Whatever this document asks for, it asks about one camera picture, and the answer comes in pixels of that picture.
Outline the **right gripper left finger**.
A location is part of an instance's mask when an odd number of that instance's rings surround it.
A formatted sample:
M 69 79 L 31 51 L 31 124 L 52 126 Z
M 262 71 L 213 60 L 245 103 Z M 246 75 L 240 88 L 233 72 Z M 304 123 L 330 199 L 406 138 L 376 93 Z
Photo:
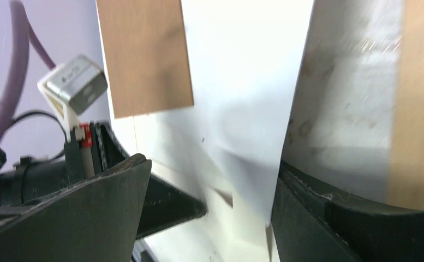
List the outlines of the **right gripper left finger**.
M 136 154 L 89 180 L 0 207 L 0 261 L 130 261 L 151 166 Z

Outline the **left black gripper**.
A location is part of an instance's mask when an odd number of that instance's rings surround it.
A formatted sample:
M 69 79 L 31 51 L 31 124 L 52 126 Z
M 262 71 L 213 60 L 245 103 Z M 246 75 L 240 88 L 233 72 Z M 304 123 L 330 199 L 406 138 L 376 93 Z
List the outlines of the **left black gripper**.
M 74 128 L 64 160 L 0 174 L 0 217 L 128 217 L 129 155 L 105 122 Z

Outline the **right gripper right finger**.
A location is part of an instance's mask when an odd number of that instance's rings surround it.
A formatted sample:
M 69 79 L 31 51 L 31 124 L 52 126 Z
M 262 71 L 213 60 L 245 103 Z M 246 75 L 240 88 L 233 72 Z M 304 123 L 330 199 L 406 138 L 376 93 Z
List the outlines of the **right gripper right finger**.
M 271 222 L 281 261 L 424 261 L 424 211 L 350 194 L 287 162 Z

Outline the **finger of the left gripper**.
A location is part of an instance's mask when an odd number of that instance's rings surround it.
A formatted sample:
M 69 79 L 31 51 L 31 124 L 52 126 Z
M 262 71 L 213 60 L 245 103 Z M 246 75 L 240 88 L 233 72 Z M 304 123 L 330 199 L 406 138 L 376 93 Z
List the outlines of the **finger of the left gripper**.
M 201 218 L 206 213 L 205 203 L 151 175 L 136 239 Z

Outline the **white photo paper sheet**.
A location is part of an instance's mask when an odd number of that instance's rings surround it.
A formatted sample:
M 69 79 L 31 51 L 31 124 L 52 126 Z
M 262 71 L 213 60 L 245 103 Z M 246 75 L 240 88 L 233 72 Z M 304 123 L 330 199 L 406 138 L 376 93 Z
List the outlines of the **white photo paper sheet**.
M 278 261 L 271 212 L 313 1 L 180 1 L 194 104 L 115 118 L 130 154 L 207 214 L 146 239 L 159 261 Z

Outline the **brown cardboard backing board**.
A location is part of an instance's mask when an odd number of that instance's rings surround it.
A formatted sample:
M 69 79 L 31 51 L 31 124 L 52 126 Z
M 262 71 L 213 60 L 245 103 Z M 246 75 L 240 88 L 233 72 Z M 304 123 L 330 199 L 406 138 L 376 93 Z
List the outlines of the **brown cardboard backing board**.
M 98 1 L 115 118 L 192 106 L 180 1 Z

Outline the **light wooden picture frame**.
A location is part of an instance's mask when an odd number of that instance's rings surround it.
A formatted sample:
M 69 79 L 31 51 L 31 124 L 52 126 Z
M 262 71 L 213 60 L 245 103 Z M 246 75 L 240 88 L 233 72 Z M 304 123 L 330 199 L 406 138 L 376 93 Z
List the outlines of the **light wooden picture frame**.
M 424 210 L 424 1 L 406 1 L 387 201 Z

